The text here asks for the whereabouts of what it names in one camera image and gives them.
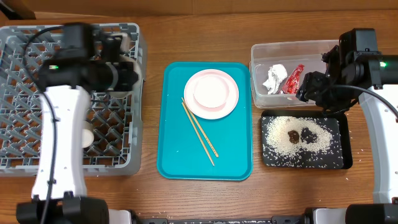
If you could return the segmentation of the grey bowl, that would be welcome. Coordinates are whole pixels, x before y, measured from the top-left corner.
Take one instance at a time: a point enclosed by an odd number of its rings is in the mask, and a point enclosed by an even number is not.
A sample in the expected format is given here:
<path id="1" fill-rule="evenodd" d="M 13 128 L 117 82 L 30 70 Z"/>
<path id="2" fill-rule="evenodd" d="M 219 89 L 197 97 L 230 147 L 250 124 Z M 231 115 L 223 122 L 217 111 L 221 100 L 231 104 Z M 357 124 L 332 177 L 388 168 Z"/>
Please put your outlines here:
<path id="1" fill-rule="evenodd" d="M 117 81 L 111 85 L 109 93 L 115 98 L 124 98 L 138 89 L 143 81 L 141 66 L 130 57 L 124 55 L 129 50 L 131 38 L 126 33 L 111 34 L 106 38 L 108 58 L 111 68 L 118 73 Z"/>

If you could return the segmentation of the white tissue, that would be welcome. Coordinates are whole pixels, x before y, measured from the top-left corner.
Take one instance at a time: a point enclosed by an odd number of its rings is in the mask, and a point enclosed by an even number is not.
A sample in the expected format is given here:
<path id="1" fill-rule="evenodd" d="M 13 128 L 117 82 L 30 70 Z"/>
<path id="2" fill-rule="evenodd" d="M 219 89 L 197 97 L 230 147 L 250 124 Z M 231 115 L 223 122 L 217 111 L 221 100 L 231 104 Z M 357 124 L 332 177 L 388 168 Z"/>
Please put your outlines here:
<path id="1" fill-rule="evenodd" d="M 273 95 L 279 91 L 279 85 L 287 78 L 287 71 L 282 64 L 275 64 L 269 67 L 268 78 L 262 84 L 267 88 L 267 94 Z"/>

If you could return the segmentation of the brown food scrap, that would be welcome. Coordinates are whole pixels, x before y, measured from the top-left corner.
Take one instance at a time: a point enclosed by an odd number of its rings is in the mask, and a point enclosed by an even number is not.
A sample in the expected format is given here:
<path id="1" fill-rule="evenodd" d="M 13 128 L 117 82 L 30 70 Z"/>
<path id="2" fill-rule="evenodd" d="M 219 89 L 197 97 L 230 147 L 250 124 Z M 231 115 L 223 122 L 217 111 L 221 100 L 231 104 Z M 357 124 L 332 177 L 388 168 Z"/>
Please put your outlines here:
<path id="1" fill-rule="evenodd" d="M 292 144 L 298 144 L 300 141 L 300 135 L 296 130 L 291 130 L 288 132 L 289 135 L 289 141 Z"/>

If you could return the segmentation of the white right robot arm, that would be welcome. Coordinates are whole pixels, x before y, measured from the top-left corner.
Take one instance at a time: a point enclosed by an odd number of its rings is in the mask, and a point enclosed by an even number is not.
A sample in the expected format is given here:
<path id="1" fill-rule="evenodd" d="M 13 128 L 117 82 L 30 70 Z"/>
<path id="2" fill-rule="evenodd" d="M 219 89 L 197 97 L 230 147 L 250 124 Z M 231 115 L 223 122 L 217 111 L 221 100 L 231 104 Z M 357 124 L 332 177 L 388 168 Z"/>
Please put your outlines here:
<path id="1" fill-rule="evenodd" d="M 297 98 L 332 112 L 359 103 L 374 161 L 373 202 L 347 208 L 309 208 L 310 223 L 397 223 L 397 56 L 374 44 L 336 45 L 323 54 L 325 73 L 305 75 Z"/>

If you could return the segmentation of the small white cup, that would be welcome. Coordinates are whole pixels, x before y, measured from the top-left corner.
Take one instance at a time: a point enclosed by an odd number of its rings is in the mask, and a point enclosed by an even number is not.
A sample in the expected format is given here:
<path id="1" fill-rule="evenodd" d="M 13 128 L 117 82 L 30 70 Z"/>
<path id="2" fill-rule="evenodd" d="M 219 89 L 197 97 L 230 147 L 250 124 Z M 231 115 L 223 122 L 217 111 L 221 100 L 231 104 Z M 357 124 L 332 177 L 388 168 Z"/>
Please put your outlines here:
<path id="1" fill-rule="evenodd" d="M 82 147 L 90 147 L 94 141 L 94 133 L 93 126 L 91 123 L 84 121 L 83 122 L 83 132 L 82 132 Z"/>

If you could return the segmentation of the red snack wrapper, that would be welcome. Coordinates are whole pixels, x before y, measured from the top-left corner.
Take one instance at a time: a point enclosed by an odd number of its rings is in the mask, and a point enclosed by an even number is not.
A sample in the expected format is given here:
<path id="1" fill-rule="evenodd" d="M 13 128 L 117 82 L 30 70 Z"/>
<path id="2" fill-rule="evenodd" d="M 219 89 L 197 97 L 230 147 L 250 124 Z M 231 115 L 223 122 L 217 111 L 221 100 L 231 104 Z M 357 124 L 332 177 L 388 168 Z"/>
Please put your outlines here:
<path id="1" fill-rule="evenodd" d="M 296 94 L 300 86 L 300 76 L 304 71 L 304 65 L 299 64 L 295 70 L 290 74 L 290 76 L 285 81 L 280 94 Z"/>

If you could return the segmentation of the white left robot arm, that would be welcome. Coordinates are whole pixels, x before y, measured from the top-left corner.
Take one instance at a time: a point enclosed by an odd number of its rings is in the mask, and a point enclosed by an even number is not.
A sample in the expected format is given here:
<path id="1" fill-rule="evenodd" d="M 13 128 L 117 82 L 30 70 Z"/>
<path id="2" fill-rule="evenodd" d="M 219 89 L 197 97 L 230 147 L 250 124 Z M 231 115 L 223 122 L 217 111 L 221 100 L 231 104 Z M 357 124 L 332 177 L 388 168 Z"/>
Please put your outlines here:
<path id="1" fill-rule="evenodd" d="M 16 208 L 19 223 L 138 223 L 86 194 L 83 127 L 94 91 L 132 90 L 140 76 L 124 53 L 125 34 L 65 34 L 64 46 L 38 71 L 42 103 L 39 170 L 32 200 Z"/>

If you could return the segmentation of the small pink plate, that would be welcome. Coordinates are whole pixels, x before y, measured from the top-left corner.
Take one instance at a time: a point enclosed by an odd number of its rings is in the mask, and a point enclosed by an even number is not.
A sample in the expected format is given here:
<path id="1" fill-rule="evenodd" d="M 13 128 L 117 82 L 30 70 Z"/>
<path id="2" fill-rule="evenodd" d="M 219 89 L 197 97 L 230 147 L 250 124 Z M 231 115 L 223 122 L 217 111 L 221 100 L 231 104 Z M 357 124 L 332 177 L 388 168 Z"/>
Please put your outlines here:
<path id="1" fill-rule="evenodd" d="M 193 95 L 200 105 L 206 108 L 217 108 L 226 102 L 229 86 L 221 76 L 205 75 L 197 81 Z"/>

